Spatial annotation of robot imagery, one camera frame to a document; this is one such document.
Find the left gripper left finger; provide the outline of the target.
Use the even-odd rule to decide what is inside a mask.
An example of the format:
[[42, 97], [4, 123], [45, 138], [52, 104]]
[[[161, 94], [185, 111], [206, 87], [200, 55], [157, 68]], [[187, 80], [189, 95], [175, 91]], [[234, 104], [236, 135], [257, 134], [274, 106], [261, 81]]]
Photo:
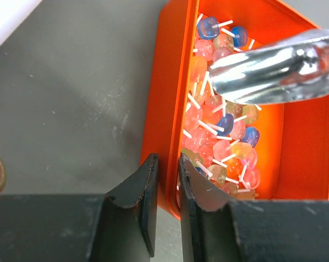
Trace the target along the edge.
[[159, 159], [105, 194], [0, 196], [0, 261], [149, 261]]

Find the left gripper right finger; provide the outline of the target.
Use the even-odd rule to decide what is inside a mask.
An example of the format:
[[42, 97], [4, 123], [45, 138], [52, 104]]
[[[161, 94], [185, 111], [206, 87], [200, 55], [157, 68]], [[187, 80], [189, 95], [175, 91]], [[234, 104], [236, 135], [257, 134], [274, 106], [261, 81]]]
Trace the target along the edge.
[[329, 261], [329, 201], [244, 201], [178, 160], [184, 261]]

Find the orange candy tray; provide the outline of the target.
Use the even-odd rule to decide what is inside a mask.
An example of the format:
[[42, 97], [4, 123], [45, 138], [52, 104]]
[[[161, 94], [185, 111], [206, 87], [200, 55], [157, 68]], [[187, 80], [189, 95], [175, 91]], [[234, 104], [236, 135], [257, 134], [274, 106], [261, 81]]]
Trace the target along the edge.
[[[141, 161], [159, 156], [158, 203], [180, 217], [178, 159], [199, 14], [244, 27], [255, 47], [315, 24], [282, 1], [169, 1], [159, 16]], [[329, 198], [329, 95], [263, 106], [256, 128], [261, 199]]]

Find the silver metal scoop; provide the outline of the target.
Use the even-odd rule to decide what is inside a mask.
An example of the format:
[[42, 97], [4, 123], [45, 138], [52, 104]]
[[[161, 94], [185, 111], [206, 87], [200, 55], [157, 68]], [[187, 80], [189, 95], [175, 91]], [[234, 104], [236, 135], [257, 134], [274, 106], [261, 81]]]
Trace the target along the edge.
[[329, 95], [329, 29], [310, 29], [209, 67], [215, 91], [237, 104], [280, 104]]

